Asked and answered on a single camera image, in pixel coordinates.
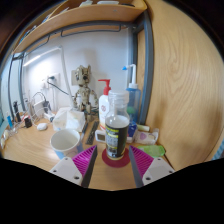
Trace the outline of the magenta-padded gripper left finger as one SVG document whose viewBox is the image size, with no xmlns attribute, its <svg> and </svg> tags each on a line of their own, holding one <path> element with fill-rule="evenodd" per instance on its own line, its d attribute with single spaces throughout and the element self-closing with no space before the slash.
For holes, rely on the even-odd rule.
<svg viewBox="0 0 224 224">
<path fill-rule="evenodd" d="M 97 146 L 94 145 L 73 158 L 64 157 L 50 170 L 50 173 L 88 188 L 97 154 Z"/>
</svg>

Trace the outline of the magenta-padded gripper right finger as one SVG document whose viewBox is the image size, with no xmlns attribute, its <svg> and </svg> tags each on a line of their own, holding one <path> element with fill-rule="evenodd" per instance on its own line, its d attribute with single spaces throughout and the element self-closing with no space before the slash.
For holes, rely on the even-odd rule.
<svg viewBox="0 0 224 224">
<path fill-rule="evenodd" d="M 137 187 L 143 187 L 175 172 L 163 158 L 153 158 L 134 146 L 129 147 L 129 158 Z"/>
</svg>

